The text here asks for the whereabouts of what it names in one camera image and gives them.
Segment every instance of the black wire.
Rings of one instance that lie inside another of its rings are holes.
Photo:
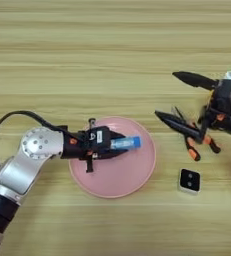
[[[79,138],[77,135],[72,134],[72,133],[68,132],[67,130],[62,129],[61,127],[52,125],[51,123],[49,123],[45,119],[43,119],[41,116],[37,115],[34,112],[27,111],[27,110],[19,110],[19,111],[13,111],[13,112],[7,113],[0,119],[0,125],[3,121],[5,121],[8,117],[10,117],[12,115],[25,115],[25,116],[31,117],[35,121],[39,122],[42,126],[45,126],[45,127],[49,128],[50,130],[63,132],[65,135],[68,135],[71,138],[77,139],[78,141],[82,141],[82,138]]]

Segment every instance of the wooden table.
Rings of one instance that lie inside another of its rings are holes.
[[[231,136],[223,152],[188,156],[182,136],[155,109],[197,118],[208,92],[172,71],[212,78],[231,70],[231,1],[0,0],[0,117],[29,109],[77,131],[89,117],[124,116],[151,133],[156,169],[137,193],[93,197],[55,159],[7,229],[2,256],[231,256]],[[36,123],[13,117],[0,129],[0,158]],[[201,192],[177,190],[181,168],[201,173]]]

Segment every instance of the blue marker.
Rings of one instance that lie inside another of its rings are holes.
[[[139,136],[111,140],[111,149],[136,149],[141,147]]]

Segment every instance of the pink plate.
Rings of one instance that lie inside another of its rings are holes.
[[[86,173],[85,161],[69,161],[72,177],[87,192],[104,198],[117,198],[138,190],[151,176],[156,160],[154,143],[149,133],[138,123],[121,117],[106,117],[96,121],[125,136],[140,136],[141,148],[107,160],[94,160],[93,173]]]

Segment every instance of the robotic arm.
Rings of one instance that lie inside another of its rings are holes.
[[[11,112],[30,116],[43,126],[26,132],[17,154],[0,165],[0,243],[8,224],[14,218],[31,187],[37,180],[42,165],[50,158],[79,158],[87,161],[86,172],[93,172],[94,159],[109,159],[127,152],[112,145],[124,135],[111,131],[107,126],[95,127],[95,119],[89,120],[89,129],[70,133],[65,126],[53,126],[33,112]]]
[[[35,128],[23,136],[17,154],[0,166],[0,243],[42,165],[52,156],[61,155],[63,147],[62,132]]]

